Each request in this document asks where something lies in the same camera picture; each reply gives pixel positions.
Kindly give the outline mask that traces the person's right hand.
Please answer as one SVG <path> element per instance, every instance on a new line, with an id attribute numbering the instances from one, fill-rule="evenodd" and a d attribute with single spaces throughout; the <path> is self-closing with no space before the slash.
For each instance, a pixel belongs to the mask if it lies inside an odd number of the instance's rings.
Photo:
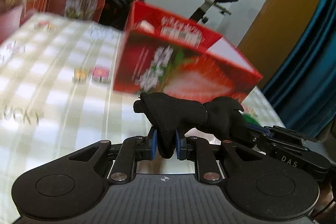
<path id="1" fill-rule="evenodd" d="M 335 223 L 335 173 L 318 182 L 320 195 L 313 211 L 318 223 Z"/>

